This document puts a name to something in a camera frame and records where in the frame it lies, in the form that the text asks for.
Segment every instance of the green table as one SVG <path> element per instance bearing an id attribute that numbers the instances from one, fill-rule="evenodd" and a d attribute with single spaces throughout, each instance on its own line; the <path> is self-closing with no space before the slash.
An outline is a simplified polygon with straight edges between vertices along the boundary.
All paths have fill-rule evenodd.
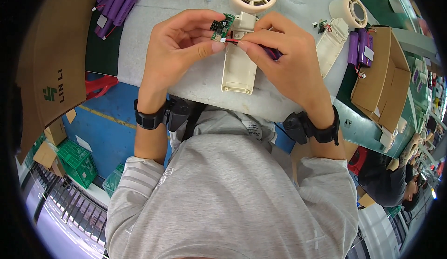
<path id="1" fill-rule="evenodd" d="M 361 0 L 372 15 L 384 25 L 396 28 L 413 30 L 413 25 L 407 14 L 396 14 L 392 11 L 388 0 Z M 117 76 L 118 74 L 118 52 L 122 27 L 117 27 L 114 32 L 103 41 L 94 33 L 96 21 L 99 13 L 92 15 L 92 22 L 88 33 L 85 69 L 88 72 L 97 72 L 104 75 Z M 355 144 L 359 144 L 371 150 L 383 153 L 383 145 L 380 143 L 382 131 L 374 122 L 369 120 L 350 101 L 350 94 L 354 87 L 357 74 L 353 68 L 348 68 L 345 73 L 342 85 L 334 101 L 340 116 L 340 123 L 344 138 Z M 413 93 L 414 97 L 419 97 L 418 93 Z M 417 121 L 421 121 L 422 113 L 417 112 Z M 398 157 L 405 145 L 409 142 L 415 132 L 413 123 L 413 113 L 410 102 L 407 99 L 402 117 L 407 120 L 407 128 L 403 134 L 399 134 L 394 146 L 387 155 Z"/>

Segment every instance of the gray sleeve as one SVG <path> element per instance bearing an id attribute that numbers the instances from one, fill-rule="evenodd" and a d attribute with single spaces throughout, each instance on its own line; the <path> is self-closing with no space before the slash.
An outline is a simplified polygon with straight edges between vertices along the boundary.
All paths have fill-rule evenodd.
<path id="1" fill-rule="evenodd" d="M 337 258 L 344 258 L 359 225 L 354 181 L 347 161 L 303 158 L 297 165 L 298 192 Z"/>
<path id="2" fill-rule="evenodd" d="M 163 166 L 153 160 L 127 159 L 107 210 L 105 239 L 110 258 L 122 258 L 133 225 L 164 172 Z"/>

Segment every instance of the black shirt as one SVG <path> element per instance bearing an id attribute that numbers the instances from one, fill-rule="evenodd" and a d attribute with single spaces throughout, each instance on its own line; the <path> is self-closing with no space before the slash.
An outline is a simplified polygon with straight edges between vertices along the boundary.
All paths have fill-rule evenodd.
<path id="1" fill-rule="evenodd" d="M 383 207 L 402 204 L 405 192 L 405 167 L 394 172 L 387 170 L 383 155 L 370 151 L 359 172 L 359 184 L 366 193 Z"/>

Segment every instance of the fingernail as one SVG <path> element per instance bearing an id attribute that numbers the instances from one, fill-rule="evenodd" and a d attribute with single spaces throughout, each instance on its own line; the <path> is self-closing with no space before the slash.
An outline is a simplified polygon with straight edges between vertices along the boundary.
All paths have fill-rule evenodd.
<path id="1" fill-rule="evenodd" d="M 237 45 L 245 52 L 247 52 L 248 45 L 242 41 L 238 42 Z"/>
<path id="2" fill-rule="evenodd" d="M 220 51 L 224 50 L 225 43 L 215 42 L 211 45 L 211 48 L 213 49 L 214 53 L 220 52 Z"/>

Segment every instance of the tattoo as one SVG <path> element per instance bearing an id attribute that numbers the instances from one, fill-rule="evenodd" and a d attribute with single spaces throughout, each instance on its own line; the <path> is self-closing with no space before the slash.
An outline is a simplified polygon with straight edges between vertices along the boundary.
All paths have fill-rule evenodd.
<path id="1" fill-rule="evenodd" d="M 413 147 L 417 146 L 417 144 L 414 144 L 413 140 L 411 140 L 402 150 L 402 153 L 399 156 L 399 168 L 402 168 L 407 165 L 408 160 L 411 158 L 411 150 L 413 150 Z"/>

